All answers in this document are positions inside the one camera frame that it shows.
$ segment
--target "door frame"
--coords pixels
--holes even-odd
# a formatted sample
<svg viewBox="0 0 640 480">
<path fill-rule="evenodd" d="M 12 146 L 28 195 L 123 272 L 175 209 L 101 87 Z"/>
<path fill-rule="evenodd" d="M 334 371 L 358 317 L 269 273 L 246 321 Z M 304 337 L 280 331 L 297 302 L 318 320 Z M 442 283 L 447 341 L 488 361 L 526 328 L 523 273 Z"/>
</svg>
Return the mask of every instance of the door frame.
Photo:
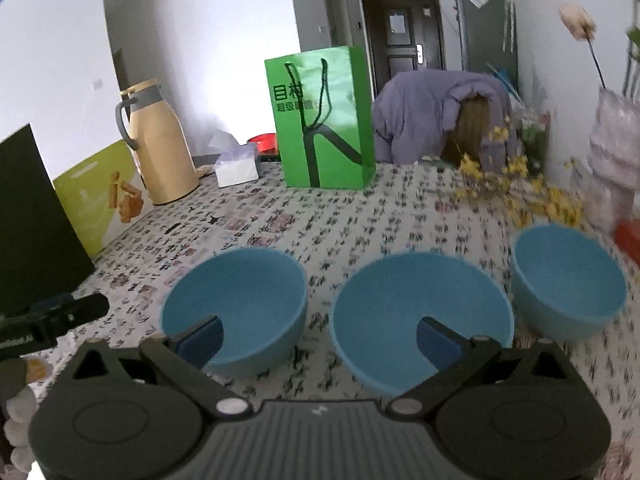
<svg viewBox="0 0 640 480">
<path fill-rule="evenodd" d="M 326 21 L 329 27 L 329 35 L 331 37 L 331 23 L 329 20 L 329 4 L 327 0 L 324 0 L 324 10 L 326 11 Z M 340 0 L 340 13 L 342 14 L 343 19 L 343 34 L 346 39 L 347 46 L 353 46 L 353 31 L 351 30 L 351 17 L 349 14 L 349 1 L 348 0 Z"/>
<path fill-rule="evenodd" d="M 378 89 L 378 77 L 376 75 L 376 65 L 375 65 L 375 60 L 374 60 L 374 51 L 375 51 L 375 47 L 372 44 L 371 41 L 371 34 L 370 34 L 370 21 L 369 23 L 367 23 L 367 8 L 366 8 L 366 4 L 365 4 L 366 0 L 360 0 L 360 5 L 362 8 L 362 19 L 364 20 L 364 27 L 363 27 L 363 32 L 364 32 L 364 37 L 365 37 L 365 43 L 367 46 L 367 61 L 369 62 L 369 74 L 370 74 L 370 78 L 371 78 L 371 92 L 372 92 L 372 97 L 376 98 L 377 95 L 380 93 L 380 90 Z M 447 58 L 445 56 L 445 45 L 444 45 L 444 28 L 443 28 L 443 24 L 442 24 L 442 6 L 440 3 L 440 0 L 436 0 L 437 3 L 437 16 L 436 16 L 436 22 L 438 24 L 438 46 L 440 48 L 440 59 L 442 60 L 442 69 L 446 70 L 447 69 Z"/>
</svg>

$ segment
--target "red object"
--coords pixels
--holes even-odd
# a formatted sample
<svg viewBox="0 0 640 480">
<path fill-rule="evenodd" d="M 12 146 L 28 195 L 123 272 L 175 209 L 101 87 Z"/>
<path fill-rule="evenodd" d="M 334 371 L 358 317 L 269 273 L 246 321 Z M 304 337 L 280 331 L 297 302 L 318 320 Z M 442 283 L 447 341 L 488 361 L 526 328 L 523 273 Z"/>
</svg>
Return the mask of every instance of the red object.
<svg viewBox="0 0 640 480">
<path fill-rule="evenodd" d="M 640 220 L 623 222 L 616 229 L 616 244 L 640 265 Z"/>
<path fill-rule="evenodd" d="M 260 153 L 278 153 L 276 134 L 261 134 L 252 137 L 247 142 L 255 142 Z"/>
</svg>

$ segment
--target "purple jacket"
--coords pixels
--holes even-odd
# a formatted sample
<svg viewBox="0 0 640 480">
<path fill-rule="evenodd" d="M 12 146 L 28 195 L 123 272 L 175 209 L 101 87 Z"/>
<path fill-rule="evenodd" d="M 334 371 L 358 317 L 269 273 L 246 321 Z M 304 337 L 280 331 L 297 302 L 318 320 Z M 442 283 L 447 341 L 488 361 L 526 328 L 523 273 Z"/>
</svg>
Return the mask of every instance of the purple jacket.
<svg viewBox="0 0 640 480">
<path fill-rule="evenodd" d="M 504 117 L 511 115 L 511 101 L 495 77 L 443 70 L 399 73 L 385 85 L 371 109 L 376 159 L 413 164 L 424 155 L 440 156 L 447 132 L 456 127 L 460 102 L 476 95 L 489 100 L 487 133 L 496 126 L 504 126 Z M 496 146 L 490 144 L 483 139 L 481 151 L 488 154 L 491 150 L 493 155 Z M 516 150 L 517 140 L 512 132 L 506 151 L 514 156 Z"/>
</svg>

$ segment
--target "patterned tablecloth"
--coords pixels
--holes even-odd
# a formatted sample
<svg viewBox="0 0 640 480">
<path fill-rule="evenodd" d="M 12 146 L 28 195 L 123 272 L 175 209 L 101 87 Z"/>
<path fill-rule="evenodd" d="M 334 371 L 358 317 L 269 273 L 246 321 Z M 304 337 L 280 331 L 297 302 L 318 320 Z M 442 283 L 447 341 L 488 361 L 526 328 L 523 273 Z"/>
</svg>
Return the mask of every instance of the patterned tablecloth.
<svg viewBox="0 0 640 480">
<path fill-rule="evenodd" d="M 285 365 L 248 381 L 217 379 L 255 404 L 274 397 L 370 397 L 335 354 L 328 331 L 332 301 L 354 272 L 384 254 L 438 250 L 477 264 L 509 291 L 513 233 L 501 209 L 455 204 L 456 178 L 456 172 L 439 173 L 434 166 L 384 165 L 372 186 L 350 191 L 286 187 L 278 164 L 267 164 L 258 182 L 226 189 L 208 176 L 190 196 L 157 207 L 103 251 L 78 296 L 99 290 L 111 302 L 109 315 L 60 338 L 57 348 L 42 355 L 60 369 L 91 336 L 106 338 L 115 348 L 136 346 L 158 330 L 166 295 L 196 264 L 234 247 L 269 246 L 305 267 L 309 301 L 303 338 Z M 564 350 L 612 425 L 613 444 L 600 479 L 640 479 L 640 451 L 634 452 L 640 449 L 638 268 L 609 240 L 593 236 L 625 272 L 628 308 L 602 333 Z M 528 346 L 535 337 L 518 324 L 515 345 Z M 48 386 L 38 384 L 37 394 Z"/>
</svg>

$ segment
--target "gray thermos handle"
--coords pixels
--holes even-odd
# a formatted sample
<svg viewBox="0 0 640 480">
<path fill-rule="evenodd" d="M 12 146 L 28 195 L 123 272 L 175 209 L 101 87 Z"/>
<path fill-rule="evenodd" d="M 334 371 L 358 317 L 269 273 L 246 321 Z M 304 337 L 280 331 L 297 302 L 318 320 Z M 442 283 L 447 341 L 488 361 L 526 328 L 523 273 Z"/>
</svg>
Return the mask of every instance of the gray thermos handle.
<svg viewBox="0 0 640 480">
<path fill-rule="evenodd" d="M 116 123 L 118 125 L 118 129 L 120 130 L 120 135 L 124 139 L 124 141 L 129 145 L 129 147 L 136 151 L 139 148 L 138 142 L 129 137 L 127 133 L 127 129 L 124 127 L 124 121 L 122 120 L 122 109 L 131 106 L 138 102 L 137 97 L 132 97 L 130 99 L 124 99 L 122 102 L 118 103 L 116 106 Z"/>
</svg>

